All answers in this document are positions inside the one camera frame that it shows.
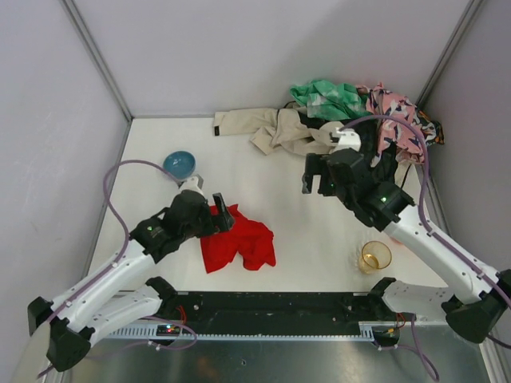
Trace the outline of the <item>pink patterned cloth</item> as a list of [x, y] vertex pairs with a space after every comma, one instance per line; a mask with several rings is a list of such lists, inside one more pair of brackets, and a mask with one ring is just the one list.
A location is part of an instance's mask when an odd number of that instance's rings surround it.
[[[421, 110], [407, 96], [386, 89], [382, 83], [374, 88], [357, 85], [358, 94], [366, 96], [366, 110], [374, 115], [395, 117], [420, 131], [416, 122], [416, 112]], [[371, 165], [375, 167], [383, 157], [383, 152], [392, 144], [396, 146], [396, 160], [420, 164], [424, 160], [418, 138], [406, 127], [394, 120], [378, 122], [377, 150]]]

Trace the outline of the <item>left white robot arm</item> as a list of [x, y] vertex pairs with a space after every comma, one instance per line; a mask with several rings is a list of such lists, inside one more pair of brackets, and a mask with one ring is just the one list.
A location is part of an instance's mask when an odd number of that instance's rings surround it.
[[50, 301], [38, 297], [28, 305], [31, 334], [43, 323], [50, 326], [46, 357], [54, 369], [73, 368], [102, 338], [131, 322], [173, 313], [178, 293], [162, 277], [148, 279], [123, 298], [116, 295], [185, 241], [230, 231], [235, 219], [223, 196], [216, 193], [213, 199], [215, 211], [200, 192], [181, 191], [169, 207], [139, 222], [100, 270]]

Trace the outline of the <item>red cloth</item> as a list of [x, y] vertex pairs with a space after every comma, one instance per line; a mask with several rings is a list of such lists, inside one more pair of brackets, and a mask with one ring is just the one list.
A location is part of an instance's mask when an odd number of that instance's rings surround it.
[[200, 239], [204, 268], [208, 274], [223, 269], [237, 255], [246, 270], [276, 266], [274, 233], [263, 223], [248, 219], [237, 204], [228, 207], [235, 223], [230, 231]]

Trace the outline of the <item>beige jacket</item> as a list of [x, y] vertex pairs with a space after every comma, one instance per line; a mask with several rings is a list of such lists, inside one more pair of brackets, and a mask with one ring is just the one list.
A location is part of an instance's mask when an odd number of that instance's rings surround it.
[[249, 134], [265, 155], [282, 148], [299, 156], [331, 152], [331, 134], [342, 126], [340, 121], [309, 117], [302, 109], [268, 108], [217, 112], [213, 123], [217, 136]]

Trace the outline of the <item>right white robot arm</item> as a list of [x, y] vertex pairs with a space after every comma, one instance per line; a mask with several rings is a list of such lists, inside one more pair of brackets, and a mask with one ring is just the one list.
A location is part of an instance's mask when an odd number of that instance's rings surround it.
[[391, 180], [375, 180], [361, 153], [352, 148], [306, 157], [303, 193], [338, 198], [367, 227], [385, 233], [417, 255], [447, 285], [410, 285], [385, 278], [375, 286], [386, 306], [445, 320], [468, 342], [482, 343], [510, 307], [510, 272], [488, 266], [451, 239], [423, 208]]

